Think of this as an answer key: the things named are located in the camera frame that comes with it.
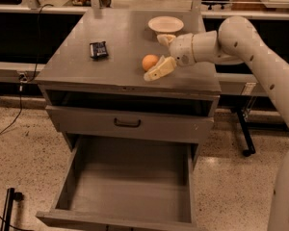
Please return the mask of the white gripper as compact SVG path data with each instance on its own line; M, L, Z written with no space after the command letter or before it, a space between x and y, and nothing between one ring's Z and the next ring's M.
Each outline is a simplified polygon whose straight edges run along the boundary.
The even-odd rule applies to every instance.
M185 34L176 37L170 34L160 34L157 36L158 42L169 47L171 57L162 56L160 60L144 75L148 82L158 80L172 73L176 64L179 66L191 66L196 61L193 52L193 34Z

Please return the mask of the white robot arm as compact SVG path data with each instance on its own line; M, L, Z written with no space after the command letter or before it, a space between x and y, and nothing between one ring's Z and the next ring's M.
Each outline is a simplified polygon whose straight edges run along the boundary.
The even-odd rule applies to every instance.
M246 18L231 16L217 31L177 37L160 34L157 40L170 54L146 72L145 80L162 78L178 66L245 63L289 128L289 64L266 45ZM289 231L289 150L276 175L267 231Z

